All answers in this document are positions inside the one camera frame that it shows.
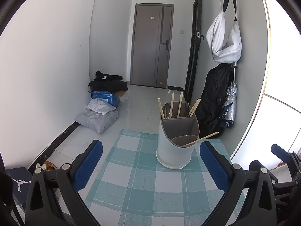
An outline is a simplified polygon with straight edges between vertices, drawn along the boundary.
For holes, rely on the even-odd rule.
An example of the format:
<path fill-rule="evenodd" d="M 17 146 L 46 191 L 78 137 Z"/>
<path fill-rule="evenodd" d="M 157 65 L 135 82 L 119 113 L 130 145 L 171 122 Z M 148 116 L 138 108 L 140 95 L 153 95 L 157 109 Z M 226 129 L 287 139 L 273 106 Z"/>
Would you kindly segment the navy jordan shoe box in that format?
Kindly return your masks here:
<path fill-rule="evenodd" d="M 13 197 L 15 202 L 25 210 L 32 175 L 25 167 L 7 169 L 6 174 L 13 181 Z"/>

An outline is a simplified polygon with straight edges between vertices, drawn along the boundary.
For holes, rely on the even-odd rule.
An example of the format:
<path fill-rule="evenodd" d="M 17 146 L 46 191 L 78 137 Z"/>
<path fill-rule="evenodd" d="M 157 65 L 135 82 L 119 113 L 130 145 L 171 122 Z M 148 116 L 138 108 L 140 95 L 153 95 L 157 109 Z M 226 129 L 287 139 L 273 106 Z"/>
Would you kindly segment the teal plaid placemat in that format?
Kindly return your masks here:
<path fill-rule="evenodd" d="M 223 196 L 199 147 L 182 169 L 162 166 L 156 134 L 122 130 L 85 202 L 101 225 L 201 225 Z"/>

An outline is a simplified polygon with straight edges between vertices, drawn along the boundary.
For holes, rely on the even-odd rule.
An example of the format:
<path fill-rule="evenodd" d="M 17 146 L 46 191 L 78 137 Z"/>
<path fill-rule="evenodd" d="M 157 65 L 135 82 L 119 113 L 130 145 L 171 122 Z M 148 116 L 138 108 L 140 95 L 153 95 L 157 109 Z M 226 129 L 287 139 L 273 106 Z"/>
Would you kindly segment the grey plastic parcel bag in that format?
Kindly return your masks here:
<path fill-rule="evenodd" d="M 92 110 L 85 111 L 79 114 L 75 121 L 84 127 L 90 128 L 98 134 L 103 133 L 108 129 L 118 118 L 118 111 L 113 110 L 105 115 L 94 112 Z"/>

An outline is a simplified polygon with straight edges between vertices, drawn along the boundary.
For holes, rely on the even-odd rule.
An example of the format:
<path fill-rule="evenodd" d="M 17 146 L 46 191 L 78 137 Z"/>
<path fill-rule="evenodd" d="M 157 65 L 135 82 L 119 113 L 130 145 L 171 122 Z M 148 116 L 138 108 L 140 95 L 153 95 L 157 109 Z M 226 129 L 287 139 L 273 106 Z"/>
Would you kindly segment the white plastic parcel bag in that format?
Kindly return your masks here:
<path fill-rule="evenodd" d="M 96 113 L 105 115 L 111 111 L 116 110 L 117 108 L 109 104 L 106 101 L 101 100 L 100 98 L 92 99 L 89 104 L 86 106 L 88 110 L 94 111 Z"/>

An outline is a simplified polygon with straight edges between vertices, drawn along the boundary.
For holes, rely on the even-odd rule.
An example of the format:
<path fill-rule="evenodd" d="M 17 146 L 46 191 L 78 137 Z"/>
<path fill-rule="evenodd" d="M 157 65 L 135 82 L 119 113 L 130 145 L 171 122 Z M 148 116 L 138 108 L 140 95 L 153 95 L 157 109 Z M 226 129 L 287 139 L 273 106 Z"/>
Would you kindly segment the chopstick leaning in front compartment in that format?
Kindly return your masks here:
<path fill-rule="evenodd" d="M 215 135 L 217 135 L 217 134 L 219 134 L 219 132 L 215 132 L 215 133 L 212 133 L 212 134 L 210 134 L 210 135 L 208 135 L 208 136 L 205 136 L 205 137 L 203 137 L 203 138 L 199 138 L 199 139 L 197 139 L 197 140 L 195 140 L 195 141 L 193 141 L 193 142 L 190 142 L 190 143 L 185 144 L 185 145 L 182 146 L 182 147 L 188 147 L 188 146 L 194 145 L 194 144 L 196 144 L 196 143 L 199 142 L 199 141 L 202 141 L 202 140 L 204 140 L 204 139 L 209 139 L 210 137 L 213 137 L 213 136 L 215 136 Z"/>

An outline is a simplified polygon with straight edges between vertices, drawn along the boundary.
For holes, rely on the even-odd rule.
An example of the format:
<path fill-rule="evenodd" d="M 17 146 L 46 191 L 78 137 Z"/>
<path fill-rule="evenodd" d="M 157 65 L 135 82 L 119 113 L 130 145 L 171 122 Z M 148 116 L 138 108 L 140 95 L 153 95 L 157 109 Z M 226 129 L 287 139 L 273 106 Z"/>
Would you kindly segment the blue cardboard box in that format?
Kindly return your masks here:
<path fill-rule="evenodd" d="M 118 91 L 115 93 L 110 93 L 108 91 L 91 91 L 91 98 L 100 98 L 102 101 L 108 104 L 118 107 L 119 99 L 125 94 L 125 91 Z"/>

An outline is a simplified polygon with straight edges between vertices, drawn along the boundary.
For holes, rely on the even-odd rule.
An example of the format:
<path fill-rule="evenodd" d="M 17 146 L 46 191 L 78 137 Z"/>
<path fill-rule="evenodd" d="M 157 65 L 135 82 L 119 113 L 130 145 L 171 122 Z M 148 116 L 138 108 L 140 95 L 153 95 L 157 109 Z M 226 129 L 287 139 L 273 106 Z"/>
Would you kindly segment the silver folded umbrella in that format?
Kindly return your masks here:
<path fill-rule="evenodd" d="M 233 68 L 233 80 L 227 89 L 227 99 L 223 105 L 220 126 L 225 129 L 231 129 L 234 125 L 237 107 L 237 83 L 236 83 L 236 69 L 238 67 L 237 62 L 231 63 Z"/>

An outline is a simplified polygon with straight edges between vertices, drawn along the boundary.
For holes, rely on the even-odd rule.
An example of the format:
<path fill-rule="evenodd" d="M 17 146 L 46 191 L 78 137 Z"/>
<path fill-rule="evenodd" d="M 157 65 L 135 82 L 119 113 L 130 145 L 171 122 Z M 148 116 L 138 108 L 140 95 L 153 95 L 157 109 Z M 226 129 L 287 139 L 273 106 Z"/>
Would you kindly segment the black clothes pile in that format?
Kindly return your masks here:
<path fill-rule="evenodd" d="M 97 71 L 95 78 L 89 83 L 90 90 L 92 92 L 101 91 L 115 93 L 118 91 L 128 91 L 126 82 L 123 81 L 123 76 L 110 75 Z"/>

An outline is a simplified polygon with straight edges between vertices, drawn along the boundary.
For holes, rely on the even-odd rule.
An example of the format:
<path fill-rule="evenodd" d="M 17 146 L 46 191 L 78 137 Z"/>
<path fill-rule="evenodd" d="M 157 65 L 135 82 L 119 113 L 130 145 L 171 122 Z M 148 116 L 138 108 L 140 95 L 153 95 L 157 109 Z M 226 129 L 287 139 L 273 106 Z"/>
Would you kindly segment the white grey utensil holder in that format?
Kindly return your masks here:
<path fill-rule="evenodd" d="M 182 169 L 189 164 L 195 144 L 182 146 L 199 138 L 198 120 L 195 115 L 189 117 L 191 108 L 182 103 L 180 117 L 177 118 L 178 106 L 179 102 L 173 103 L 173 117 L 170 119 L 170 102 L 165 103 L 165 119 L 159 122 L 156 157 L 161 165 L 169 169 Z"/>

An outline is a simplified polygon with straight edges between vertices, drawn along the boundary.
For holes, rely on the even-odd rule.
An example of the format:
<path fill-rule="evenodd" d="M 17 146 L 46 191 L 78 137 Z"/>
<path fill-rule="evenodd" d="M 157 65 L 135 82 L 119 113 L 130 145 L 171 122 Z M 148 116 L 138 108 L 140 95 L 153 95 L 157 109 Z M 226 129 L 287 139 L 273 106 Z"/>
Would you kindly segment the black backpack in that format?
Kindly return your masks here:
<path fill-rule="evenodd" d="M 198 120 L 199 138 L 222 132 L 220 118 L 232 80 L 233 68 L 228 63 L 219 64 L 208 72 L 201 102 L 194 113 Z"/>

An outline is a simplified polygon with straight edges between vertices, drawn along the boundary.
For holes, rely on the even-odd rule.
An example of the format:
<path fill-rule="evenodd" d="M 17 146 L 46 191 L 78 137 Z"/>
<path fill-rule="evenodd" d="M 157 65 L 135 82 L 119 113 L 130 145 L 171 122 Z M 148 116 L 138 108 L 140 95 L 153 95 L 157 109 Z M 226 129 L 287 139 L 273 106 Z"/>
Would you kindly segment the chopstick in holder leftmost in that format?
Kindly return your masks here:
<path fill-rule="evenodd" d="M 160 111 L 161 118 L 165 119 L 165 115 L 163 113 L 163 107 L 162 107 L 160 98 L 158 98 L 158 106 L 159 106 L 159 111 Z"/>

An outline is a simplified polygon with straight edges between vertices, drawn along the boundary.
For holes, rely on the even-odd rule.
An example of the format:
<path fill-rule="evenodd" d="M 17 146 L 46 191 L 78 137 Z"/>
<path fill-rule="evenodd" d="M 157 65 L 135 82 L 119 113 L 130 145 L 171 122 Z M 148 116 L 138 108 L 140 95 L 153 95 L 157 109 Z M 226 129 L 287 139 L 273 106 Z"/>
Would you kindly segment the chopstick in holder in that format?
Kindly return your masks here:
<path fill-rule="evenodd" d="M 173 103 L 174 103 L 174 92 L 171 95 L 170 112 L 169 112 L 170 119 L 173 117 Z"/>
<path fill-rule="evenodd" d="M 194 112 L 196 111 L 196 108 L 198 107 L 200 102 L 201 102 L 201 99 L 198 98 L 189 112 L 189 117 L 192 117 L 194 115 Z"/>
<path fill-rule="evenodd" d="M 165 119 L 165 115 L 163 113 L 163 107 L 162 107 L 160 98 L 158 98 L 158 106 L 159 106 L 159 111 L 160 111 L 161 118 Z"/>
<path fill-rule="evenodd" d="M 180 98 L 179 98 L 179 106 L 178 106 L 178 112 L 177 112 L 177 118 L 180 117 L 180 112 L 181 112 L 181 105 L 182 105 L 182 100 L 183 100 L 183 92 L 180 93 Z"/>

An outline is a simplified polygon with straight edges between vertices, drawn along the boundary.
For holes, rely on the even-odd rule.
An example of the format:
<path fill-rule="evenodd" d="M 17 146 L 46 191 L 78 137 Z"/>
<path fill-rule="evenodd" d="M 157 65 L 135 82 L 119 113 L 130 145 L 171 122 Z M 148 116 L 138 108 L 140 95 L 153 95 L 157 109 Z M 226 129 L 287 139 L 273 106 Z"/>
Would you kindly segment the chopstick in holder rightmost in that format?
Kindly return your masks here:
<path fill-rule="evenodd" d="M 189 117 L 192 117 L 194 115 L 194 112 L 196 111 L 196 108 L 198 107 L 200 102 L 201 102 L 201 99 L 198 98 L 189 112 Z"/>

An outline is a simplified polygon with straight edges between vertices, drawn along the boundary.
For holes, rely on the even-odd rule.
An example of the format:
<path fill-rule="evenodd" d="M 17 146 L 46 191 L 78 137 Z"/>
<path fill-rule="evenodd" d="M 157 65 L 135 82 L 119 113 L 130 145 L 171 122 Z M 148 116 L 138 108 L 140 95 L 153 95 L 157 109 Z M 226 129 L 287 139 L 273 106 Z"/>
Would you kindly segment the grey door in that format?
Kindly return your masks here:
<path fill-rule="evenodd" d="M 167 87 L 172 30 L 173 4 L 136 4 L 131 84 Z"/>

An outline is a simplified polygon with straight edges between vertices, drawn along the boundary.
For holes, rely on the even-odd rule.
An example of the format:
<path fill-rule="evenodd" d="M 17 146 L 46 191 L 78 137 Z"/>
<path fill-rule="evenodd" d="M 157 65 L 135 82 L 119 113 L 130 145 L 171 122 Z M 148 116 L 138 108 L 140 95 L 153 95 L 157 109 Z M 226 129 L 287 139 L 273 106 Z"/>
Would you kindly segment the black door frame rack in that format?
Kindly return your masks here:
<path fill-rule="evenodd" d="M 187 103 L 191 103 L 194 81 L 196 76 L 196 69 L 198 65 L 199 47 L 204 37 L 201 32 L 201 15 L 202 15 L 201 6 L 202 6 L 202 0 L 195 0 L 193 4 L 193 15 L 192 15 L 190 55 L 189 55 L 187 77 L 186 77 L 186 83 L 184 89 L 184 97 Z"/>

